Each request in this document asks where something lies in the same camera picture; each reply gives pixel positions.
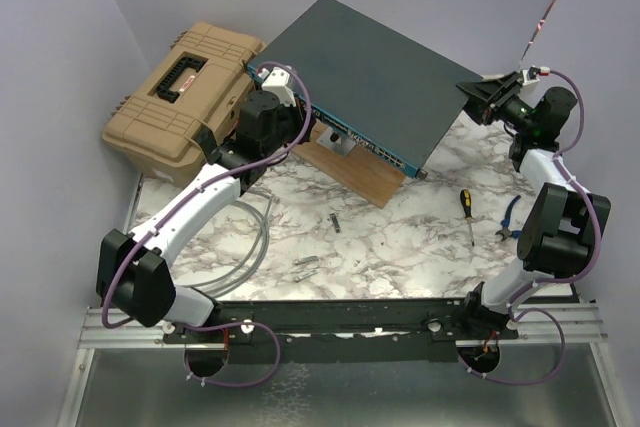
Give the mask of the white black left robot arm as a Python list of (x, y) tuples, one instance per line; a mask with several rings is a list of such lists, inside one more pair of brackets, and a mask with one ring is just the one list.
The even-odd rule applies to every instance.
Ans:
[(138, 228), (111, 230), (102, 240), (96, 292), (101, 321), (115, 329), (136, 321), (185, 324), (206, 342), (220, 332), (215, 300), (197, 287), (178, 287), (170, 268), (184, 247), (223, 208), (236, 202), (295, 146), (310, 139), (310, 99), (251, 92), (231, 138), (214, 146), (196, 177), (158, 214)]

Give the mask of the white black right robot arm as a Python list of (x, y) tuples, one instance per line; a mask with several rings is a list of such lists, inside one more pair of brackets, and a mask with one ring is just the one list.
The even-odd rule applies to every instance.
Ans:
[(516, 257), (500, 274), (469, 292), (458, 322), (469, 337), (503, 331), (516, 307), (540, 288), (572, 283), (595, 265), (611, 203), (584, 188), (566, 168), (557, 139), (584, 101), (575, 83), (548, 89), (535, 106), (521, 90), (551, 74), (547, 67), (489, 80), (460, 82), (465, 112), (478, 125), (500, 121), (511, 129), (509, 158), (537, 197), (517, 237)]

